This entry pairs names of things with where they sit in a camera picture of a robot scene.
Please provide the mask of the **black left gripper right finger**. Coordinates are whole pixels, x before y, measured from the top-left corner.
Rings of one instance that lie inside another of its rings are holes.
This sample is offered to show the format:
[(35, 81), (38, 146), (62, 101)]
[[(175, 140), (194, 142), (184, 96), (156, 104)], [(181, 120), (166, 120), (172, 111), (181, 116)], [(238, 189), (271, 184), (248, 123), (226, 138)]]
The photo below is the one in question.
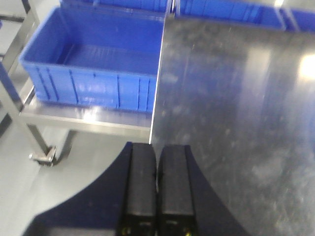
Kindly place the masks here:
[(160, 236), (244, 236), (199, 168), (190, 146), (168, 145), (158, 165)]

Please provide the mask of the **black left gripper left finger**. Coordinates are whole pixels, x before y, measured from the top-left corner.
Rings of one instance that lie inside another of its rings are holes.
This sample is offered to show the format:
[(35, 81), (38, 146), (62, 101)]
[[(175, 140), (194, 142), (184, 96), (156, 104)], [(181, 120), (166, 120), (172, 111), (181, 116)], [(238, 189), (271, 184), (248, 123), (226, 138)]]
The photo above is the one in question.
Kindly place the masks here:
[(25, 236), (153, 236), (156, 157), (150, 144), (127, 142), (90, 185), (37, 215)]

